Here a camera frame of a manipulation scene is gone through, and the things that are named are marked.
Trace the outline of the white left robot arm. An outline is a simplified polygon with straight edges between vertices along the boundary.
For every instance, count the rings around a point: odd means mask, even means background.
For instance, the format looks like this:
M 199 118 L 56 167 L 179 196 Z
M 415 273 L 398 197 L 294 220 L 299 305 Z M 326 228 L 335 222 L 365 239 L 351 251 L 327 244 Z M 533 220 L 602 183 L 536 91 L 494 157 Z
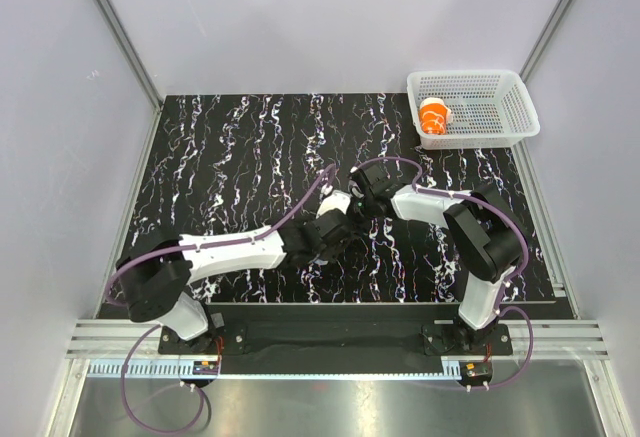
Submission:
M 338 209 L 238 234 L 194 236 L 162 229 L 122 256 L 115 282 L 130 321 L 167 327 L 190 350 L 203 353 L 214 345 L 216 329 L 204 306 L 187 294 L 189 284 L 235 271 L 327 263 L 352 234 L 352 224 Z

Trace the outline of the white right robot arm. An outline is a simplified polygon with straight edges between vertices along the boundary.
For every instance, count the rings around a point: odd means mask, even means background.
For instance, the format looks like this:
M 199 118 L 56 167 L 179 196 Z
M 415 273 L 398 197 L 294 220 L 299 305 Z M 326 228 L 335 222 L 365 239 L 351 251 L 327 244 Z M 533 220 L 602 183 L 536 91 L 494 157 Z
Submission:
M 449 231 L 468 277 L 445 338 L 463 352 L 480 351 L 498 323 L 507 284 L 528 264 L 525 229 L 488 186 L 463 192 L 402 184 L 387 176 L 380 161 L 351 169 L 349 213 L 360 221 L 418 221 Z

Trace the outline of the orange and white towel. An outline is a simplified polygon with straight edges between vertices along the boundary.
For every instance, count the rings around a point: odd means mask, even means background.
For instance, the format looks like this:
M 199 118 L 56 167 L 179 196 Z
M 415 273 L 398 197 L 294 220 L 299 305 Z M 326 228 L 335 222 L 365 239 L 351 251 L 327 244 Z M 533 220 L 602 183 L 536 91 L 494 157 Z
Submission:
M 429 97 L 419 105 L 420 130 L 429 135 L 445 135 L 452 120 L 452 111 L 440 98 Z

